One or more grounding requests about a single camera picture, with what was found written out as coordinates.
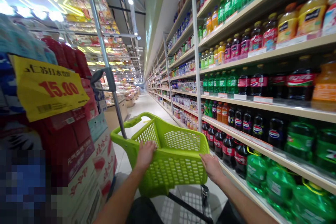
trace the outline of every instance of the tiled floor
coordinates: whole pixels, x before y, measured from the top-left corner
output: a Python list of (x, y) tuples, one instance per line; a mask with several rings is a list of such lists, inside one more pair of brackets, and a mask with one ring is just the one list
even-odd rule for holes
[[(170, 117), (170, 115), (144, 90), (142, 90), (142, 93), (139, 99), (136, 100), (135, 105), (128, 109), (128, 114), (130, 115), (130, 118), (132, 118), (143, 112), (150, 112), (165, 120), (166, 122), (178, 126)], [(148, 117), (143, 117), (142, 122), (138, 123), (135, 127), (125, 129), (127, 137), (130, 138), (133, 136), (133, 134), (135, 134), (148, 119)], [(117, 190), (130, 174), (132, 168), (124, 149), (114, 143), (113, 146), (118, 160), (118, 166), (116, 170), (117, 180), (114, 188), (114, 190)], [(209, 188), (210, 192), (208, 198), (209, 207), (206, 209), (206, 214), (213, 219), (214, 223), (216, 223), (216, 220), (227, 201), (227, 197), (210, 179), (208, 179), (205, 185)], [(202, 212), (200, 185), (178, 185), (173, 190), (171, 190), (171, 193), (183, 199), (189, 205)], [(139, 191), (137, 191), (135, 198), (139, 196)], [(166, 196), (152, 198), (152, 202), (154, 203), (158, 214), (165, 224), (204, 223), (194, 214), (187, 211)]]

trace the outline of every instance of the forearm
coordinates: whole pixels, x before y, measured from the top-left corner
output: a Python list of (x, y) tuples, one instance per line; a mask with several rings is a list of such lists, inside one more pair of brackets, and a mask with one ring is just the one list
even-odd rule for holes
[(121, 187), (113, 193), (100, 212), (95, 224), (125, 224), (134, 201), (134, 196), (145, 174), (141, 169), (134, 169)]

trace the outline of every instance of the shopping basket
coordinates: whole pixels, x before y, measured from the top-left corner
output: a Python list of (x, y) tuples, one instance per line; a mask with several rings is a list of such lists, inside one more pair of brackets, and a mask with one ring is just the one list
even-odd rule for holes
[(199, 154), (209, 153), (206, 137), (197, 131), (171, 125), (148, 112), (125, 122), (124, 127), (133, 127), (144, 116), (151, 120), (130, 139), (118, 135), (120, 128), (111, 132), (111, 140), (125, 150), (132, 169), (137, 161), (140, 141), (156, 142), (157, 150), (139, 186), (140, 194), (155, 197), (168, 195), (169, 189), (176, 185), (205, 184), (208, 177)]

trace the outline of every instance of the person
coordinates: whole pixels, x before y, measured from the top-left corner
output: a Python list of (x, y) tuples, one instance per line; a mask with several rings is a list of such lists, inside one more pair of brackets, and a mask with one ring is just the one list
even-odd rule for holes
[[(121, 187), (111, 196), (94, 224), (132, 224), (132, 223), (163, 223), (151, 200), (140, 197), (134, 201), (135, 193), (152, 161), (156, 144), (141, 141), (136, 165)], [(216, 156), (200, 154), (203, 166), (211, 179), (227, 196), (228, 204), (233, 204), (235, 211), (226, 211), (233, 216), (226, 216), (226, 223), (277, 223), (252, 200), (245, 196), (222, 172)]]

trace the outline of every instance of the metal pole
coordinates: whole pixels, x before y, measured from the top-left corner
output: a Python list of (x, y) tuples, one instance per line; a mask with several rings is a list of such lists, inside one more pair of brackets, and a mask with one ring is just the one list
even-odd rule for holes
[(192, 16), (194, 26), (194, 49), (195, 49), (195, 66), (196, 66), (196, 86), (197, 86), (197, 112), (198, 112), (198, 131), (202, 130), (202, 111), (201, 111), (201, 82), (200, 82), (200, 64), (198, 59), (198, 34), (197, 34), (197, 10), (196, 0), (191, 0)]
[(127, 139), (125, 128), (124, 128), (123, 117), (121, 115), (119, 102), (118, 102), (118, 98), (117, 98), (117, 93), (115, 91), (116, 90), (116, 87), (115, 87), (116, 84), (114, 83), (113, 72), (112, 72), (112, 69), (110, 68), (109, 60), (107, 58), (104, 38), (103, 38), (103, 35), (102, 35), (102, 31), (101, 31), (102, 28), (100, 27), (96, 4), (94, 3), (95, 0), (89, 0), (89, 1), (90, 1), (91, 10), (92, 10), (93, 18), (94, 18), (94, 23), (96, 25), (96, 29), (97, 29), (97, 33), (98, 33), (99, 43), (100, 43), (100, 47), (101, 47), (101, 51), (102, 51), (101, 53), (103, 55), (104, 62), (105, 62), (105, 68), (108, 71), (108, 73), (106, 74), (106, 79), (107, 79), (107, 82), (109, 84), (112, 83), (112, 85), (113, 85), (113, 87), (111, 87), (113, 89), (112, 96), (113, 96), (114, 104), (115, 104), (115, 107), (116, 107), (115, 110), (117, 112), (117, 117), (118, 117), (118, 121), (119, 121), (119, 125), (120, 125), (120, 130), (121, 130), (121, 133), (123, 135), (123, 138)]

